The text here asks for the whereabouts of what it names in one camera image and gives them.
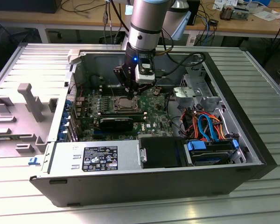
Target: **workbench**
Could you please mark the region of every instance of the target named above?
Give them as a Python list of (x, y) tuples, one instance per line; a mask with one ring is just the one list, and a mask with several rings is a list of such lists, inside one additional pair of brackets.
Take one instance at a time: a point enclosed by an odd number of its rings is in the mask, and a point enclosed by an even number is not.
[[(79, 5), (83, 3), (89, 3), (88, 0), (75, 0), (74, 4)], [(219, 25), (216, 30), (216, 35), (222, 36), (242, 36), (242, 37), (263, 37), (274, 38), (280, 27), (280, 20), (265, 21), (256, 16), (249, 15), (247, 21), (231, 20), (224, 21), (219, 18), (219, 11), (212, 11), (213, 0), (203, 0), (205, 11), (210, 15), (210, 18), (219, 21)], [(101, 5), (104, 2), (102, 0), (95, 0), (92, 4), (82, 6), (79, 9), (87, 9), (97, 5)], [(280, 3), (271, 2), (270, 7), (280, 7)], [(63, 6), (68, 10), (73, 10), (72, 4), (67, 2)], [(125, 6), (121, 5), (122, 18), (125, 21)], [(22, 27), (22, 28), (36, 28), (39, 31), (41, 40), (43, 43), (49, 43), (49, 37), (47, 29), (74, 29), (74, 30), (103, 30), (103, 12), (104, 6), (97, 7), (90, 12), (90, 18), (81, 16), (76, 13), (66, 12), (62, 9), (58, 9), (55, 14), (43, 14), (43, 13), (27, 13), (27, 12), (0, 12), (0, 23), (5, 27)], [(117, 30), (120, 26), (119, 19), (117, 18), (113, 8), (111, 10), (112, 26), (113, 30)], [(201, 34), (205, 29), (202, 21), (197, 18), (194, 26), (187, 26), (184, 31), (185, 34), (189, 34), (187, 45), (193, 45), (197, 35)], [(110, 30), (109, 24), (106, 26), (106, 30)]]
[[(70, 70), (69, 51), (99, 51), (101, 47), (19, 46), (0, 73), (0, 96), (6, 91), (16, 92), (17, 85), (12, 83), (32, 80), (39, 83), (34, 91), (42, 101), (58, 98), (60, 82)], [(110, 48), (120, 50), (119, 45)], [(280, 88), (248, 52), (239, 48), (176, 46), (173, 53), (201, 50), (212, 57), (279, 165), (276, 169), (260, 180), (242, 184), (229, 195), (58, 208), (29, 182), (40, 169), (28, 165), (30, 157), (0, 158), (0, 223), (280, 223)]]

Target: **sticker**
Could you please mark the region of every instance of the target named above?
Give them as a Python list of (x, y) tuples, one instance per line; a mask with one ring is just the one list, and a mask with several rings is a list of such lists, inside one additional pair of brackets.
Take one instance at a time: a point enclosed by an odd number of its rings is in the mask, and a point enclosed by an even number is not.
[(84, 148), (82, 170), (118, 170), (117, 146)]

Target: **wooden tabletop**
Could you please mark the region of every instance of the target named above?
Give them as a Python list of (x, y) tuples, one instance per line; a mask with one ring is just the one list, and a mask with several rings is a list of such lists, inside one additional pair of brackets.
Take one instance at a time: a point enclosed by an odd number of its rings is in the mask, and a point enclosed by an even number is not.
[[(90, 0), (74, 0), (75, 5), (89, 3)], [(256, 33), (256, 34), (276, 34), (280, 27), (280, 20), (265, 21), (254, 15), (249, 15), (247, 21), (242, 20), (221, 20), (219, 17), (220, 12), (212, 9), (212, 2), (214, 0), (202, 0), (202, 5), (205, 8), (206, 13), (215, 20), (219, 21), (217, 31), (221, 32), (241, 32), (241, 33)], [(79, 7), (79, 10), (91, 8), (104, 4), (102, 0), (95, 0), (92, 4)], [(63, 6), (67, 10), (73, 10), (71, 1), (67, 2)], [(271, 2), (269, 7), (280, 7), (280, 3)], [(125, 20), (125, 6), (121, 5), (122, 19)], [(40, 24), (62, 24), (62, 25), (92, 25), (103, 26), (103, 12), (104, 6), (97, 7), (89, 11), (89, 18), (76, 13), (66, 12), (62, 9), (58, 9), (55, 14), (44, 13), (24, 13), (24, 12), (0, 12), (0, 21), (8, 22), (23, 22), (23, 23), (40, 23)], [(112, 25), (119, 26), (120, 22), (117, 18), (113, 8), (111, 7)], [(187, 26), (188, 30), (204, 30), (200, 19), (196, 19), (194, 26)]]
[[(205, 12), (211, 19), (218, 20), (217, 31), (221, 32), (240, 32), (254, 34), (277, 34), (280, 27), (280, 20), (266, 21), (254, 15), (249, 15), (248, 20), (221, 20), (220, 11), (212, 9), (214, 0), (202, 0), (201, 3)], [(280, 2), (270, 2), (269, 7), (280, 7)], [(204, 30), (205, 26), (200, 18), (196, 18), (194, 26), (187, 26), (186, 29)]]

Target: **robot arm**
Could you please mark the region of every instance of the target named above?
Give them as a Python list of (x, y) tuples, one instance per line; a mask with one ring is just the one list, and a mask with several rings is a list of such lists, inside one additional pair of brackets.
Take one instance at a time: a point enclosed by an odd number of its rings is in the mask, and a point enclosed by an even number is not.
[[(177, 8), (170, 11), (169, 9), (174, 5)], [(179, 11), (177, 9), (180, 6), (187, 8)], [(184, 17), (188, 11), (189, 6), (185, 0), (134, 1), (125, 62), (114, 69), (118, 80), (126, 88), (128, 98), (132, 99), (134, 95), (151, 88), (155, 83), (155, 48), (160, 38), (165, 17), (167, 15), (170, 18), (174, 18), (174, 16), (177, 18)]]

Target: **desk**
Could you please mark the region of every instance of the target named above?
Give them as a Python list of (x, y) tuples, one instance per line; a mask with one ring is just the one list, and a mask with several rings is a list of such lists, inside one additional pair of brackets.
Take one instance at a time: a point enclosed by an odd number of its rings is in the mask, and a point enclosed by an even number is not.
[[(75, 5), (88, 3), (89, 0), (75, 0)], [(211, 11), (212, 5), (208, 5), (213, 0), (203, 0), (205, 11), (211, 18), (218, 20), (216, 35), (224, 36), (245, 36), (245, 37), (264, 37), (274, 38), (280, 27), (280, 20), (265, 21), (256, 16), (250, 15), (248, 21), (231, 20), (224, 21), (219, 17), (219, 11)], [(103, 4), (102, 0), (95, 0), (94, 3), (88, 6), (82, 6), (79, 9), (86, 9), (93, 6)], [(280, 7), (280, 3), (271, 2), (270, 7)], [(64, 5), (64, 8), (72, 10), (70, 2)], [(98, 7), (90, 11), (90, 18), (65, 12), (58, 9), (55, 14), (43, 13), (24, 13), (24, 12), (0, 12), (0, 23), (5, 27), (24, 27), (38, 29), (43, 43), (49, 43), (49, 38), (46, 29), (76, 29), (76, 30), (103, 30), (103, 11), (104, 7)], [(122, 17), (125, 20), (125, 6), (121, 5)], [(112, 26), (119, 27), (120, 22), (115, 14), (111, 11)], [(204, 30), (204, 25), (200, 19), (196, 20), (194, 26), (187, 26), (184, 31), (189, 34), (187, 45), (193, 45), (193, 41), (198, 34)]]
[[(210, 18), (219, 21), (216, 35), (274, 38), (279, 30), (280, 20), (266, 21), (254, 15), (249, 15), (247, 21), (221, 20), (220, 11), (212, 9), (213, 4), (211, 3), (214, 2), (213, 0), (202, 0), (201, 2)], [(269, 7), (280, 7), (280, 2), (270, 2)], [(187, 45), (192, 45), (195, 42), (196, 36), (201, 34), (204, 29), (205, 26), (200, 18), (196, 19), (194, 26), (187, 26), (185, 31), (189, 34)]]

